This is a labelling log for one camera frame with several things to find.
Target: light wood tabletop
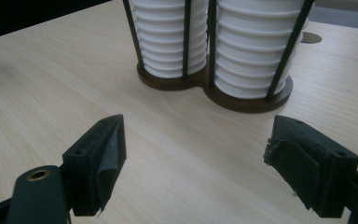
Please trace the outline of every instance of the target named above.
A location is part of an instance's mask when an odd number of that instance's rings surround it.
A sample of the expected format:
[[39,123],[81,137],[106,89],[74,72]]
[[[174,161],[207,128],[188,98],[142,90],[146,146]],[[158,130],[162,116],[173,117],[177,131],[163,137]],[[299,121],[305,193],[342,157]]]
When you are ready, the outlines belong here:
[[243,114],[201,88],[157,91],[137,76],[121,1],[0,36],[0,202],[16,178],[96,121],[123,114],[128,159],[98,217],[74,223],[347,223],[306,210],[263,162],[275,115],[300,119],[358,154],[358,29],[310,22],[289,101]]

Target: dark wooden base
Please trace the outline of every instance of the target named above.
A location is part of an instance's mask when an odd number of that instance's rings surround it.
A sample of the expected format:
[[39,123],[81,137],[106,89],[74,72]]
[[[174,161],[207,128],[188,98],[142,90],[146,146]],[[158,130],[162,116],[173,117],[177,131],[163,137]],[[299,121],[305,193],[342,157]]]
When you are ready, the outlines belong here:
[[137,65],[138,76],[147,86],[160,91],[183,91],[194,87],[203,88],[205,94],[216,104],[229,110],[242,113],[263,113],[274,110],[290,97],[293,80],[289,77],[281,92],[267,101],[265,99],[246,100],[232,97],[220,91],[217,87],[208,85],[208,64],[198,73],[187,78],[161,78],[147,72],[140,64]]

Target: wood grain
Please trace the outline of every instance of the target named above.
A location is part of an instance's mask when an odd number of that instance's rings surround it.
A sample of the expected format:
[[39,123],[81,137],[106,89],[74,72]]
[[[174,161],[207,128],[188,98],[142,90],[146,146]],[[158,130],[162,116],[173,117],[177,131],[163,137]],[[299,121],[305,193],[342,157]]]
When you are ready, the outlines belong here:
[[60,165],[97,120],[125,119],[128,160],[98,217],[74,223],[346,223],[307,211],[263,162],[276,114],[301,119],[358,154],[358,30],[311,22],[288,103],[241,114],[200,88],[165,92],[137,77],[121,1],[0,37],[0,201],[17,176]]

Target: black metal rod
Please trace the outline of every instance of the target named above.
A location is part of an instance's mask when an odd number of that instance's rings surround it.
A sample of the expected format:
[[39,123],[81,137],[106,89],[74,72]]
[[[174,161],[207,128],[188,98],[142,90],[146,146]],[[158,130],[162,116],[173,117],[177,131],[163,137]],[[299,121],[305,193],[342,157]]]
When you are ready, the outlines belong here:
[[129,22],[132,41],[135,47],[136,56],[138,57],[138,62],[143,68],[145,68],[144,59],[142,58],[141,46],[139,45],[138,35],[136,34],[135,23],[132,18],[130,1],[123,0],[123,4],[124,4],[124,8],[126,9],[127,21]]
[[277,70],[275,71],[275,75],[274,78],[272,79],[271,85],[268,88],[267,96],[265,98],[265,100],[267,101],[270,101],[274,96],[274,93],[278,87],[278,83],[281,79],[284,68],[289,62],[290,55],[292,54],[293,48],[296,46],[297,39],[302,32],[302,27],[310,13],[310,9],[312,8],[313,2],[314,0],[304,1],[301,11],[297,17],[295,28],[293,29],[293,32],[289,37],[289,40],[286,45],[286,49],[284,50],[283,55],[281,57],[281,61],[278,64]]
[[208,5],[208,30],[209,30],[209,87],[214,87],[216,67],[216,0],[210,0]]
[[183,68],[182,79],[186,79],[188,75],[188,48],[190,42],[190,16],[191,16],[191,0],[185,2],[185,29],[183,34]]

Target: cup stack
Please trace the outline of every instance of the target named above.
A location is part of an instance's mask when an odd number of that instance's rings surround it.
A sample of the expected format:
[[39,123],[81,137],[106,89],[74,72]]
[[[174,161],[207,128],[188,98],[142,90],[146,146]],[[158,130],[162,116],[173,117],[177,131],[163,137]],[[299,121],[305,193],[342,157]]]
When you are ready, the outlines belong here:
[[[266,97],[304,0],[217,3],[216,87],[240,99]],[[284,88],[295,54],[296,48],[275,93]]]
[[[183,74],[184,0],[131,0],[145,70],[155,77]],[[207,2],[193,0],[190,14],[188,70],[193,75],[206,64]]]

